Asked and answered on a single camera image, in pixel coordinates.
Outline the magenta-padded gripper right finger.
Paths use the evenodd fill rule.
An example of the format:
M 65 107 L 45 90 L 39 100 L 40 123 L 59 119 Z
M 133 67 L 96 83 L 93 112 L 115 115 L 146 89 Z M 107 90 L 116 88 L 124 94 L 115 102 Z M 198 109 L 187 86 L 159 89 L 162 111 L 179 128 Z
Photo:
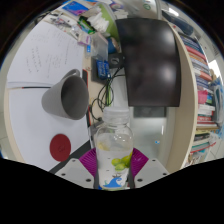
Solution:
M 133 149 L 128 177 L 129 187 L 131 189 L 146 186 L 168 174 L 169 172 L 158 159 L 149 159 L 136 148 Z

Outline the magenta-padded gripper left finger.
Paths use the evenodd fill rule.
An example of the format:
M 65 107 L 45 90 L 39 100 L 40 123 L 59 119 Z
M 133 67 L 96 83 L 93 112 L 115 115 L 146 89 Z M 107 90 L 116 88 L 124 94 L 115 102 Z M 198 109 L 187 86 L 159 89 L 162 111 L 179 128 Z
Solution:
M 55 175 L 81 187 L 93 189 L 97 175 L 96 150 L 89 150 L 79 159 L 71 158 Z

